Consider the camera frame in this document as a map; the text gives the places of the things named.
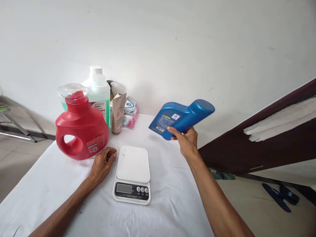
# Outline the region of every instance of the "blue plastic bottle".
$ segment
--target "blue plastic bottle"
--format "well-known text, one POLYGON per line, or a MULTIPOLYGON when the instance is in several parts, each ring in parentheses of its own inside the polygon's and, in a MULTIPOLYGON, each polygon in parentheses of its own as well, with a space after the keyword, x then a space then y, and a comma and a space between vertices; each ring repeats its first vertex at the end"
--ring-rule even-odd
POLYGON ((214 106, 202 99, 193 101, 189 106, 168 102, 162 106, 149 129, 160 134, 164 139, 171 140, 174 135, 167 130, 167 126, 172 126, 182 133, 214 111, 214 106))

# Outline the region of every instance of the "barcode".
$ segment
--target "barcode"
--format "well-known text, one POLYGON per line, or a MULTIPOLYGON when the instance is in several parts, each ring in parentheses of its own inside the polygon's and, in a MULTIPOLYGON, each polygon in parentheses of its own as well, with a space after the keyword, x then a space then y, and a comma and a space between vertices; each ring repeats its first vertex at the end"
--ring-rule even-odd
POLYGON ((160 132, 164 132, 164 131, 165 131, 165 129, 162 128, 162 127, 160 127, 160 126, 157 126, 156 128, 157 128, 160 132))

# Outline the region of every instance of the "tube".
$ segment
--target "tube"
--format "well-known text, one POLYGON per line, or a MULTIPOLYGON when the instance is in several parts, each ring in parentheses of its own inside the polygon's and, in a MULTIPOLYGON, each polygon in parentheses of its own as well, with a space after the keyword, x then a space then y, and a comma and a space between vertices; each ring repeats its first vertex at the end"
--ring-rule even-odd
POLYGON ((112 100, 112 133, 119 135, 122 130, 126 93, 112 100))

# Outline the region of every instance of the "digital kitchen scale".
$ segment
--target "digital kitchen scale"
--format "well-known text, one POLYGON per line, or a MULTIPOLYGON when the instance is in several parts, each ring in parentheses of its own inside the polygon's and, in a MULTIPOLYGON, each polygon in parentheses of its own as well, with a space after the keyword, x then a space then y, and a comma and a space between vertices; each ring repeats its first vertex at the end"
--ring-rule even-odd
POLYGON ((144 148, 123 145, 113 186, 116 201, 147 205, 150 202, 148 153, 144 148))

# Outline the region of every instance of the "red detergent bottle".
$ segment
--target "red detergent bottle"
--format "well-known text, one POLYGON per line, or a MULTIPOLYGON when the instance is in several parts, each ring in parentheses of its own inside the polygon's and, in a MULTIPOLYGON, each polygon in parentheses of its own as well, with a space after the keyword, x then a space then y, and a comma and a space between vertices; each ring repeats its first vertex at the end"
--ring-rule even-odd
POLYGON ((70 158, 84 160, 101 151, 109 140, 109 129, 100 110, 89 104, 89 88, 67 84, 58 88, 67 104, 67 111, 56 119, 56 142, 70 158), (65 135, 74 139, 65 142, 65 135))

